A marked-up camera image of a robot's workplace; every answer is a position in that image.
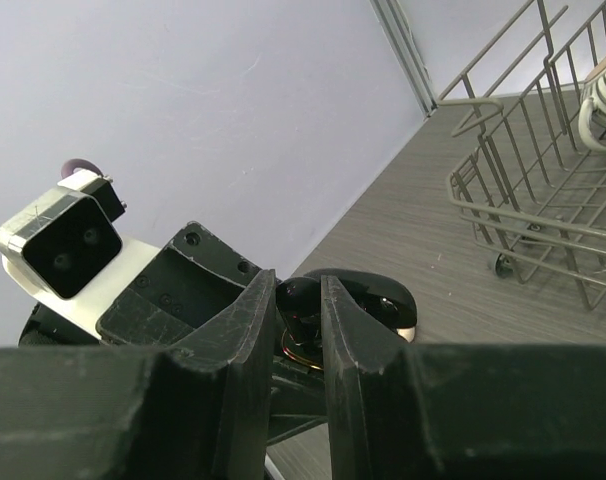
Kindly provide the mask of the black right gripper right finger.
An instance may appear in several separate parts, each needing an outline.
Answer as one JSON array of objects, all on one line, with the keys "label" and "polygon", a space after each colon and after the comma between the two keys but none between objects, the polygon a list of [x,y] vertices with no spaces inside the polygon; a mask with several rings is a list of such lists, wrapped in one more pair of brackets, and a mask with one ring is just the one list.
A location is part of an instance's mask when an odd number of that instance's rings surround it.
[{"label": "black right gripper right finger", "polygon": [[321,283],[336,479],[606,479],[606,346],[413,344]]}]

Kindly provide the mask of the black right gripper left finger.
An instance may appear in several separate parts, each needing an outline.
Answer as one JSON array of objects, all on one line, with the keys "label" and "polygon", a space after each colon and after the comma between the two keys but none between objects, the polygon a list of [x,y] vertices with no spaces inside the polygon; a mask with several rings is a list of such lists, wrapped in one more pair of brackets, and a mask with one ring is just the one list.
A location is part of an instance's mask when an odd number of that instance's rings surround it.
[{"label": "black right gripper left finger", "polygon": [[158,347],[0,349],[0,479],[260,479],[275,275]]}]

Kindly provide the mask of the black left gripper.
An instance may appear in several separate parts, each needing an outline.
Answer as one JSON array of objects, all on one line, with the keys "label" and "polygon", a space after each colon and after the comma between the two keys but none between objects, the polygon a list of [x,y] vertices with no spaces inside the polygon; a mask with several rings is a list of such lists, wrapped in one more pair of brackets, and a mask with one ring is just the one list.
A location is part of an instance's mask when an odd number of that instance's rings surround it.
[{"label": "black left gripper", "polygon": [[181,329],[197,329],[232,304],[259,270],[198,222],[162,248],[126,238],[122,252],[70,299],[19,275],[37,302],[19,343],[124,343],[135,333],[150,344],[155,338],[144,320],[160,313]]}]

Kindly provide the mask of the black earbud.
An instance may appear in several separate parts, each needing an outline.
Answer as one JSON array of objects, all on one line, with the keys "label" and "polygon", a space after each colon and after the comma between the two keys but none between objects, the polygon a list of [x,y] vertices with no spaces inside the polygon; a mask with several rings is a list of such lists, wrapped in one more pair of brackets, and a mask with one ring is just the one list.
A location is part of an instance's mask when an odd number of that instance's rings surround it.
[{"label": "black earbud", "polygon": [[320,330],[321,285],[309,277],[292,277],[276,288],[276,305],[297,345],[312,344]]}]

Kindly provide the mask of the black earbud charging case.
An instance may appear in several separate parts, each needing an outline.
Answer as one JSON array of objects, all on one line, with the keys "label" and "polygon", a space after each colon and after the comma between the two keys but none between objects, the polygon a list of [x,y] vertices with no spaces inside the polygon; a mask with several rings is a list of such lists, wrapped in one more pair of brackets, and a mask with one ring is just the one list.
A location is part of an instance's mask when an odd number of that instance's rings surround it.
[{"label": "black earbud charging case", "polygon": [[[411,342],[415,338],[418,311],[411,292],[400,282],[376,273],[340,268],[312,270],[302,276],[320,281],[324,276],[337,278],[352,300],[386,328]],[[320,330],[310,345],[297,345],[284,323],[281,348],[289,359],[314,370],[323,368],[321,311]]]}]

